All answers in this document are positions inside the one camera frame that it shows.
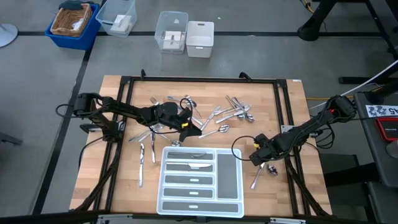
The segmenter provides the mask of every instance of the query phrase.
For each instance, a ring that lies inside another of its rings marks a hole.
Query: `gray floor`
[[[0,22],[20,31],[44,31],[62,1],[3,0]],[[391,12],[384,1],[372,2],[390,32],[396,24]],[[166,10],[213,21],[216,31],[295,32],[310,17],[299,1],[137,0],[139,20],[133,31],[154,31],[159,12]],[[377,31],[364,4],[338,4],[326,23],[328,31]],[[150,76],[236,77],[244,71],[254,78],[301,79],[307,96],[327,97],[354,87],[339,85],[337,77],[370,77],[388,66],[392,57],[386,47],[380,38],[304,42],[298,37],[217,36],[211,58],[200,59],[160,54],[149,36],[97,37],[80,91],[98,91],[104,75],[138,75],[143,68]],[[0,216],[30,213],[61,121],[53,111],[68,101],[84,53],[59,49],[43,36],[20,36],[0,49],[0,131],[24,140],[22,146],[0,144]],[[45,213],[68,209],[86,141],[80,123],[84,121],[70,123]],[[361,164],[372,161],[359,123],[337,124],[335,131],[335,146],[327,153],[357,154]]]

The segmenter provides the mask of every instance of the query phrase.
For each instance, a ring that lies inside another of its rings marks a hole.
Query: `wooden table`
[[[120,79],[121,77],[116,75],[105,76],[99,94],[112,96],[116,99]],[[303,86],[300,80],[287,80],[287,83],[295,125],[300,125],[310,118]],[[127,87],[124,91],[124,99],[126,98],[126,92]],[[236,117],[229,119],[222,123],[231,126],[227,133],[216,133],[201,140],[196,137],[187,138],[183,142],[183,146],[230,148],[233,140],[242,135],[257,136],[260,133],[264,133],[268,137],[273,137],[279,133],[280,125],[275,107],[275,96],[273,87],[270,84],[136,81],[134,82],[130,103],[136,107],[145,107],[152,105],[149,100],[152,96],[163,103],[167,100],[167,95],[182,97],[186,94],[190,95],[198,104],[197,108],[203,117],[203,121],[217,105],[221,105],[221,108],[230,106],[225,99],[225,95],[229,95],[230,97],[236,96],[239,100],[244,101],[245,104],[251,104],[250,113],[254,115],[256,121],[248,123],[247,121],[240,121]],[[284,121],[287,123],[282,89],[280,89],[280,96],[282,98]],[[107,114],[106,116],[108,119],[111,119],[111,115]],[[219,126],[220,124],[215,124],[214,121],[211,121],[204,130],[204,133],[217,129]],[[169,146],[170,143],[160,136],[156,137],[155,151],[158,162],[153,164],[150,153],[150,138],[147,138],[143,142],[146,146],[144,186],[139,189],[139,143],[129,143],[128,140],[146,129],[147,127],[137,124],[135,120],[127,119],[111,207],[112,212],[156,214],[157,189],[160,174],[159,160],[162,156],[163,148]],[[87,142],[101,135],[100,132],[90,133]],[[178,139],[178,134],[168,134],[168,136],[170,139]],[[308,141],[315,144],[313,139],[309,139]],[[98,183],[105,145],[105,142],[100,141],[86,148],[70,208],[79,206]],[[242,151],[243,158],[248,158],[254,150],[252,139],[241,139],[236,143],[235,147]],[[331,214],[329,198],[317,150],[304,144],[300,155],[305,183],[309,191],[322,208]],[[251,162],[243,162],[245,216],[292,216],[284,160],[271,162],[271,164],[277,168],[279,175],[274,177],[267,172],[262,172],[256,189],[251,190],[250,185],[258,167],[254,167]],[[108,186],[106,185],[101,198],[100,208],[104,207],[107,192]],[[301,194],[297,186],[295,192],[299,211],[303,213]]]

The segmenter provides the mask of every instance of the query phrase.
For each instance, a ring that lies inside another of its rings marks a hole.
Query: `sticker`
[[[377,116],[398,116],[398,106],[366,105],[366,111],[370,118]]]

